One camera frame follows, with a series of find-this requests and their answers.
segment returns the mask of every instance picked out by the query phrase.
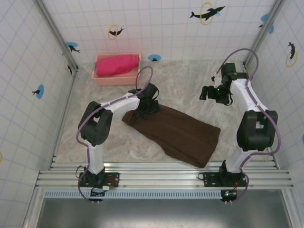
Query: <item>pink plastic bin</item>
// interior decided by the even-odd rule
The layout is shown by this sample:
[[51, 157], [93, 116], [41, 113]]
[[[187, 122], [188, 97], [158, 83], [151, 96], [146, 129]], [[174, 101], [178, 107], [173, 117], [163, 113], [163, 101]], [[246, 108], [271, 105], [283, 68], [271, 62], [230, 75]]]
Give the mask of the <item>pink plastic bin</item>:
[[[107, 55], [98, 55], [96, 56], [95, 62], [104, 59], [104, 58], [110, 58], [114, 56], [122, 56], [122, 55], [134, 55], [139, 57], [139, 61], [141, 60], [141, 54], [140, 53], [125, 53], [125, 54], [107, 54]], [[124, 85], [135, 85], [136, 83], [136, 76], [138, 72], [140, 71], [139, 65], [138, 67], [134, 68], [127, 74], [122, 75], [115, 75], [115, 76], [109, 76], [109, 77], [98, 77], [95, 71], [92, 72], [92, 78], [96, 81], [97, 85], [99, 86], [124, 86]]]

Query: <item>brown towel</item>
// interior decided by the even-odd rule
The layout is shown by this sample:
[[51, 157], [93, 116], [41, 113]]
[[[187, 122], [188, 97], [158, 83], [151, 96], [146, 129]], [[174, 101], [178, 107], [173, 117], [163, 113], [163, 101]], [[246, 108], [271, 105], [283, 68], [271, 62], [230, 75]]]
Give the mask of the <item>brown towel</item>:
[[220, 129], [175, 109], [160, 105], [161, 111], [147, 118], [127, 112], [123, 122], [159, 144], [166, 155], [204, 168], [219, 140]]

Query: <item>white tile wall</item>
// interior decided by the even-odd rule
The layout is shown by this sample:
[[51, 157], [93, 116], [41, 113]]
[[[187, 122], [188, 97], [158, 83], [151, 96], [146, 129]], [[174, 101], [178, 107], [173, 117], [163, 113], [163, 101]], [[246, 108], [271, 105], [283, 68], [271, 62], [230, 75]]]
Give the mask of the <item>white tile wall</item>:
[[[163, 60], [223, 59], [232, 50], [252, 46], [263, 24], [261, 17], [274, 2], [211, 1], [213, 8], [225, 8], [206, 26], [189, 18], [192, 11], [200, 13], [201, 0], [47, 0], [45, 4], [65, 41], [78, 44], [81, 53], [72, 52], [74, 58], [85, 63], [94, 61], [97, 53], [138, 50], [144, 60], [151, 54]], [[124, 30], [110, 40], [113, 24]], [[234, 58], [244, 60], [246, 55], [242, 52]]]
[[22, 225], [38, 170], [47, 168], [71, 81], [63, 63], [32, 0], [1, 0], [0, 227]]
[[[281, 168], [289, 169], [294, 181], [296, 203], [304, 211], [304, 7], [303, 1], [286, 1], [269, 34], [258, 52], [261, 67], [253, 80], [257, 95], [265, 98], [265, 105], [279, 113], [282, 148], [276, 155]], [[292, 67], [286, 58], [294, 43], [298, 54]], [[269, 84], [274, 96], [267, 92]]]

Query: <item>pink cloth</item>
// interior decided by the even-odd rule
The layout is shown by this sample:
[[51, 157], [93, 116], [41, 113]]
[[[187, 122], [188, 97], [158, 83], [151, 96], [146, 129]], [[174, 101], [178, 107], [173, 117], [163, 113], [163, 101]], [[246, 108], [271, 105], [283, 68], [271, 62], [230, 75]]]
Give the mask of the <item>pink cloth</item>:
[[107, 77], [129, 73], [139, 64], [139, 56], [124, 55], [105, 58], [97, 61], [96, 73], [99, 77]]

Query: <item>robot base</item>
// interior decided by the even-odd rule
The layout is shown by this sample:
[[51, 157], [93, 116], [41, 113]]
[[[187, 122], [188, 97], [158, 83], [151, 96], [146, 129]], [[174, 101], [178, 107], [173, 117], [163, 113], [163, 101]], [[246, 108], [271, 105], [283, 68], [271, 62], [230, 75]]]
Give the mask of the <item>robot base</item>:
[[119, 185], [118, 172], [105, 172], [103, 169], [99, 174], [92, 174], [90, 171], [80, 181], [80, 187], [91, 187], [101, 189], [103, 186], [118, 187]]
[[226, 161], [223, 161], [218, 172], [204, 172], [203, 180], [205, 187], [238, 187], [246, 186], [246, 179], [242, 173], [227, 171]]

